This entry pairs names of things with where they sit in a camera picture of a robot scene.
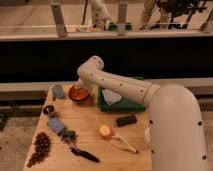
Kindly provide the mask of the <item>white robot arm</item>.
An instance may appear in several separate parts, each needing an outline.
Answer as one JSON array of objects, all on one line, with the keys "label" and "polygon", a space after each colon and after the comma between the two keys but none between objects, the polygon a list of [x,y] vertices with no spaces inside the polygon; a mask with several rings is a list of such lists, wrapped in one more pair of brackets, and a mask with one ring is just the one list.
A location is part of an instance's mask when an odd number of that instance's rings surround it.
[{"label": "white robot arm", "polygon": [[77,69],[80,85],[96,84],[148,108],[152,171],[209,171],[201,109],[189,89],[160,86],[103,68],[100,57],[90,57]]}]

